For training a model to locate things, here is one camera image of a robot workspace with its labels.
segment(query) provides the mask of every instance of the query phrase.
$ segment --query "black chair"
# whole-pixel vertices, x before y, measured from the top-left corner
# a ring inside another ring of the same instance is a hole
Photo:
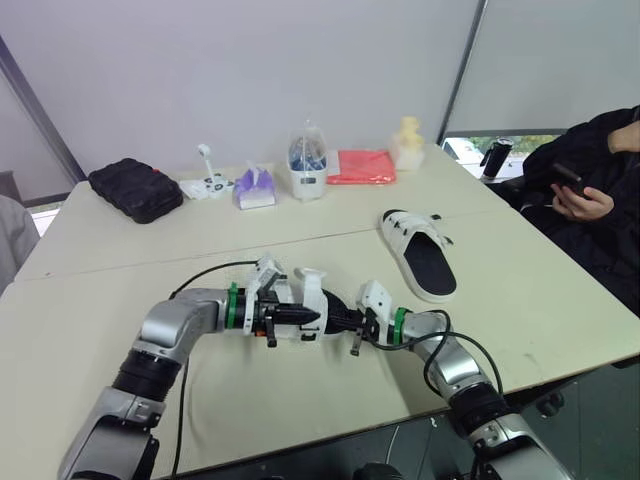
[[[11,170],[0,172],[0,195],[9,197],[22,205],[22,198]]]

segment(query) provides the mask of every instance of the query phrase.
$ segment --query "white slipper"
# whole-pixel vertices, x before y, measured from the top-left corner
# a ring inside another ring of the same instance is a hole
[[[380,229],[413,293],[432,303],[454,297],[456,279],[444,256],[446,245],[453,242],[438,231],[432,219],[388,210],[380,218]]]

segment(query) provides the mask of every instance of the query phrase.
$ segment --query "red bag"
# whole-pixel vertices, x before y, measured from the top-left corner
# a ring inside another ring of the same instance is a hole
[[[331,185],[385,184],[396,181],[396,169],[386,150],[341,150],[331,165],[327,183]]]

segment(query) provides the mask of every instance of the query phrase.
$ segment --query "outdoor greenery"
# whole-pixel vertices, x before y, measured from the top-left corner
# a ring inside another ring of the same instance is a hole
[[[552,140],[558,138],[558,135],[523,135],[514,137],[501,137],[508,138],[513,142],[513,153],[531,153],[540,145],[549,143]],[[469,137],[469,141],[473,143],[478,150],[482,153],[487,151],[487,148],[496,140],[496,137]]]

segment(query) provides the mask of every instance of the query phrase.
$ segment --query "thermos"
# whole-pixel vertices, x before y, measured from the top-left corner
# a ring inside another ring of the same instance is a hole
[[[513,142],[507,138],[499,138],[489,147],[487,153],[484,154],[480,166],[484,166],[482,177],[480,180],[491,181],[496,178],[502,164],[507,159],[509,152],[513,148]]]

